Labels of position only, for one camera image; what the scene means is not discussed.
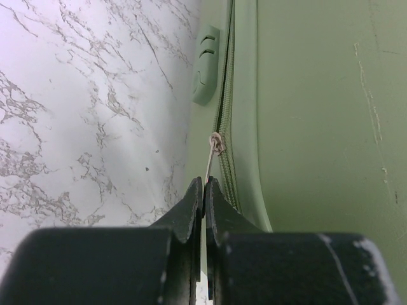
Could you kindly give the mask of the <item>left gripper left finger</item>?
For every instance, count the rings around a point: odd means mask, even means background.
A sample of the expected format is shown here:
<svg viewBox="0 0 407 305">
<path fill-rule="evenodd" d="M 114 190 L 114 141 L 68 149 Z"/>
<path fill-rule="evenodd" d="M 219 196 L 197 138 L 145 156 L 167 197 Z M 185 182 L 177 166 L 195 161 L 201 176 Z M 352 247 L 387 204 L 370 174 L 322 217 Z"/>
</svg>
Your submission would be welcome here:
<svg viewBox="0 0 407 305">
<path fill-rule="evenodd" d="M 147 227 L 55 227 L 28 234 L 1 281 L 2 304 L 194 304 L 202 180 Z"/>
</svg>

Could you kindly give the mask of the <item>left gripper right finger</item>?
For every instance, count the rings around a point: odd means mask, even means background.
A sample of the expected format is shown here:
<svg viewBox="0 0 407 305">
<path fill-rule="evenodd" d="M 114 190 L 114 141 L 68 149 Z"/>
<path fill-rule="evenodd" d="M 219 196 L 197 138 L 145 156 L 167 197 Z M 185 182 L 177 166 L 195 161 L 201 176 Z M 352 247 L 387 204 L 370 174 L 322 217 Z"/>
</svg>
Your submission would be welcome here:
<svg viewBox="0 0 407 305">
<path fill-rule="evenodd" d="M 347 233 L 266 233 L 205 186 L 207 278 L 214 304 L 399 304 L 377 246 Z"/>
</svg>

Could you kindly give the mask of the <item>green suitcase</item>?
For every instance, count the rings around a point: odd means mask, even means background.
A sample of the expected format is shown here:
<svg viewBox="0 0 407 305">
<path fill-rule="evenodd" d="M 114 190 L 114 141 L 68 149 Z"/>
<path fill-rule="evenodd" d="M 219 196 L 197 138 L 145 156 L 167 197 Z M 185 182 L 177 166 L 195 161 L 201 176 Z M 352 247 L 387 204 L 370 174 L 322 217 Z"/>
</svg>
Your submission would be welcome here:
<svg viewBox="0 0 407 305">
<path fill-rule="evenodd" d="M 186 178 L 209 137 L 228 201 L 265 231 L 406 244 L 406 2 L 202 1 Z"/>
</svg>

